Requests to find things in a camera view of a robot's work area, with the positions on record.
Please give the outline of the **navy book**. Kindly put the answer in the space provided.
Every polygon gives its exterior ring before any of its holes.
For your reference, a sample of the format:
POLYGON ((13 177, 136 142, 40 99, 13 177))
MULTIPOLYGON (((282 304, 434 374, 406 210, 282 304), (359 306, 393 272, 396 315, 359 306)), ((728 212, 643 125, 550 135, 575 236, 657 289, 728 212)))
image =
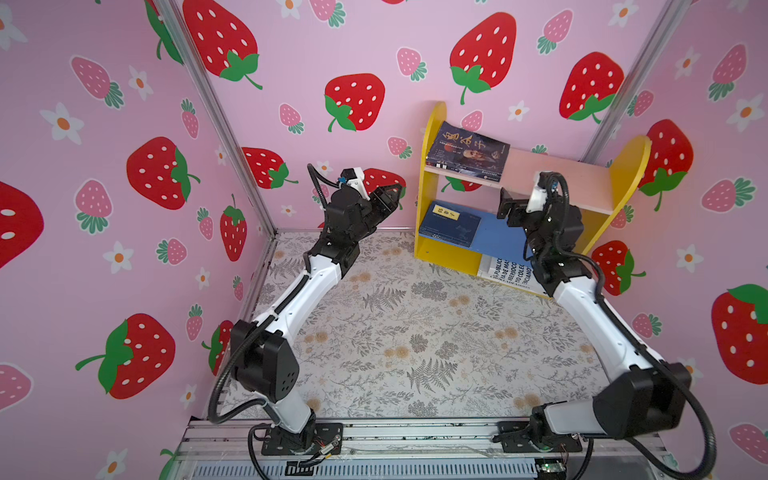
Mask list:
POLYGON ((479 215, 434 201, 427 209, 419 233, 425 237, 469 248, 481 220, 479 215))

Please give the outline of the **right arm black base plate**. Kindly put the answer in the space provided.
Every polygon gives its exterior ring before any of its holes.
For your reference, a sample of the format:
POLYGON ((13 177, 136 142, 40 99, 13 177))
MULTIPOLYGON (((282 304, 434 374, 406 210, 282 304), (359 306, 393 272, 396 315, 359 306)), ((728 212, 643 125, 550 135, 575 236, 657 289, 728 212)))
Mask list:
POLYGON ((583 450, 581 441, 573 435, 551 432, 546 425, 529 420, 501 421, 492 437, 505 453, 577 453, 583 450))

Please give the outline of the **white book black spanish text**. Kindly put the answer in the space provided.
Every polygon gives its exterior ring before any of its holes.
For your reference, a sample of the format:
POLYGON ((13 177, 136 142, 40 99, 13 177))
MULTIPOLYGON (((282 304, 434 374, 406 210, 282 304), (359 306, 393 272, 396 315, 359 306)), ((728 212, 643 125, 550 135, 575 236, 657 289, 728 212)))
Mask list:
POLYGON ((536 280, 533 269, 527 265, 483 255, 477 275, 528 293, 546 295, 545 290, 536 280))

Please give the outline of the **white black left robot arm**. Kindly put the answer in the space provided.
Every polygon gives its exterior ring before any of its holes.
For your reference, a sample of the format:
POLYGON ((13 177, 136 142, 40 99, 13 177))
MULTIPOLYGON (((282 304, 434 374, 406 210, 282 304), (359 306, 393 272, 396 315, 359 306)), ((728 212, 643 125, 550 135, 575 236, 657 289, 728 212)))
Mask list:
POLYGON ((213 424, 252 407, 272 421, 271 436, 291 452, 315 446, 316 415, 294 390, 300 366, 295 337, 325 295, 348 273, 359 243, 399 209, 402 186, 379 186, 368 193, 340 182, 324 207, 324 228, 303 254, 303 269, 265 312, 240 320, 231 331, 230 356, 220 369, 208 403, 213 424))

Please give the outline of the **dark book orange calligraphy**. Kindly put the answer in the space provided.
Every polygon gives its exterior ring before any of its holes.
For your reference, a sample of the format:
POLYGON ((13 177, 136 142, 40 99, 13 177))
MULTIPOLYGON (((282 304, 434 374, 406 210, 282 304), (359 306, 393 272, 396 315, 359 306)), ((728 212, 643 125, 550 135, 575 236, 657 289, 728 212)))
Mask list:
POLYGON ((427 158, 462 162, 503 174, 510 145, 443 122, 427 158))

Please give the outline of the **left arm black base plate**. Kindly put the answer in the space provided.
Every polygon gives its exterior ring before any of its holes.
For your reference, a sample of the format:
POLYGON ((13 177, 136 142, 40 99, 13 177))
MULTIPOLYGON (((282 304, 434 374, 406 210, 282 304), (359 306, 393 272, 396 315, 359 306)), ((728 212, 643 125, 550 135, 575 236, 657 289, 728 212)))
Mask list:
POLYGON ((320 422, 308 425, 301 433, 291 433, 281 427, 268 430, 262 441, 263 456, 312 456, 341 452, 344 424, 320 422))

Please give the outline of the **black book white chinese title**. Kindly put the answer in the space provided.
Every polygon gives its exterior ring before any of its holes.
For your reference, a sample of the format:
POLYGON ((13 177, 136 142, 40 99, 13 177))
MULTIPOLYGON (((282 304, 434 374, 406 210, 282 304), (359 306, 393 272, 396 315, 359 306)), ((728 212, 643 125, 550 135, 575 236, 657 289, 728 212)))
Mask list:
POLYGON ((479 178, 479 179, 488 180, 496 183, 498 183, 502 178, 501 173, 476 167, 476 166, 472 166, 472 165, 467 165, 462 162, 455 162, 455 161, 448 161, 448 160, 435 160, 435 159, 427 158, 426 165, 429 167, 446 170, 450 172, 455 172, 455 173, 470 176, 473 178, 479 178))

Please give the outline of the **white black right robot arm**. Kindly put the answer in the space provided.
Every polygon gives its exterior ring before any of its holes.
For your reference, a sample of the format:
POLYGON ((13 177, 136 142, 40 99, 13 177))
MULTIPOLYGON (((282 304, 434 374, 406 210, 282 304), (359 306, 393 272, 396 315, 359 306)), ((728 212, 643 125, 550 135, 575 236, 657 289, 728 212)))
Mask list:
POLYGON ((706 478, 716 464, 717 441, 707 413, 690 389, 691 375, 682 364, 665 361, 629 329, 603 294, 607 279, 597 262, 566 248, 568 235, 581 232, 583 226, 564 181, 535 189, 528 200, 502 191, 497 217, 524 231, 524 248, 532 253, 536 280, 577 321, 609 383, 588 400, 533 408, 526 426, 499 432, 495 442, 528 442, 546 448, 572 435, 589 441, 623 440, 670 478, 706 478), (704 452, 696 467, 679 471, 651 453, 639 438, 677 427, 685 408, 693 410, 701 426, 704 452))

